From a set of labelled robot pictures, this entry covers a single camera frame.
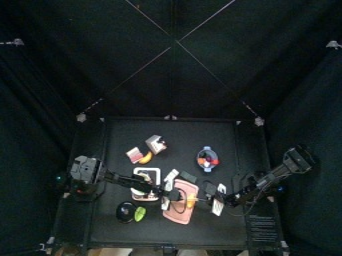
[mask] green object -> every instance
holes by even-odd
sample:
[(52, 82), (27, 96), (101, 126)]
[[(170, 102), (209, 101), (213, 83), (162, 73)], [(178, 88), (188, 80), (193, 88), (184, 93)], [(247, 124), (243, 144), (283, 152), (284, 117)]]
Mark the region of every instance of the green object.
[(134, 221), (138, 222), (144, 218), (144, 215), (145, 215), (145, 208), (138, 206), (133, 214)]

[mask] black table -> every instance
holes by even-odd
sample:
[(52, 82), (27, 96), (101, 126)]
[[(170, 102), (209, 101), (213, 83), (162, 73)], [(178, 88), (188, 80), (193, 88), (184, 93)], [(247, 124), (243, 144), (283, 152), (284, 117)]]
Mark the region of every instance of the black table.
[[(168, 148), (153, 156), (148, 164), (133, 165), (125, 152), (138, 147), (145, 153), (148, 148), (144, 141), (152, 135), (162, 136)], [(196, 154), (202, 146), (212, 148), (220, 160), (211, 173), (204, 173), (196, 163)], [(101, 159), (110, 171), (125, 176), (130, 176), (134, 167), (158, 168), (161, 180), (172, 169), (185, 171), (197, 177), (196, 185), (201, 198), (202, 184), (207, 180), (215, 185), (223, 183), (227, 193), (231, 193), (241, 188), (247, 173), (269, 170), (263, 129), (255, 126), (252, 121), (169, 121), (146, 118), (89, 120), (80, 124), (69, 164), (78, 155)], [(209, 213), (211, 207), (197, 202), (189, 223), (181, 225), (162, 217), (160, 200), (137, 202), (132, 200), (129, 189), (109, 183), (104, 186), (102, 195), (90, 203), (77, 203), (72, 197), (61, 199), (54, 224), (56, 244), (68, 242), (81, 244), (84, 248), (150, 247), (164, 250), (280, 248), (281, 233), (276, 205), (267, 200), (263, 200), (243, 217), (232, 216), (243, 215), (241, 206), (233, 209), (224, 207), (217, 217)], [(146, 209), (140, 222), (118, 223), (114, 210), (122, 201), (132, 201)], [(255, 231), (252, 225), (257, 222), (255, 218), (259, 217), (268, 218), (267, 220), (273, 223), (271, 230), (265, 230), (265, 240), (255, 239), (251, 232)]]

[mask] bowl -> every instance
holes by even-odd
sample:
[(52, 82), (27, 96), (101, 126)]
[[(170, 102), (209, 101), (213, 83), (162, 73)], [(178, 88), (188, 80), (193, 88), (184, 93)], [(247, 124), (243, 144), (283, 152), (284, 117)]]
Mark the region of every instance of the bowl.
[(217, 154), (209, 146), (202, 147), (198, 151), (196, 161), (204, 172), (211, 172), (211, 169), (219, 164)]

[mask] black backdrop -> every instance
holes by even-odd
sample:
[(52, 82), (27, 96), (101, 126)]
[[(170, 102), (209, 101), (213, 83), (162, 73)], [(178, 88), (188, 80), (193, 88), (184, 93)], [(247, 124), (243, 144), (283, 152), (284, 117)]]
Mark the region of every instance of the black backdrop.
[(342, 37), (340, 13), (340, 1), (2, 1), (0, 42), (25, 46), (0, 45), (1, 250), (48, 237), (48, 181), (65, 169), (74, 115), (86, 110), (260, 115), (273, 163), (297, 142), (320, 159), (309, 178), (288, 180), (287, 239), (340, 253), (342, 50), (325, 48)]

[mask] yellow object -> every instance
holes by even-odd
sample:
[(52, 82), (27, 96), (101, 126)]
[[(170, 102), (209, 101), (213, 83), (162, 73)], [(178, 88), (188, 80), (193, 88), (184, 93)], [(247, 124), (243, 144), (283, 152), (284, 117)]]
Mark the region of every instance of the yellow object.
[(196, 201), (197, 201), (197, 198), (196, 198), (194, 194), (190, 193), (186, 197), (186, 208), (192, 208)]
[(153, 156), (152, 152), (148, 151), (145, 156), (138, 160), (138, 164), (146, 164), (150, 161), (152, 156)]

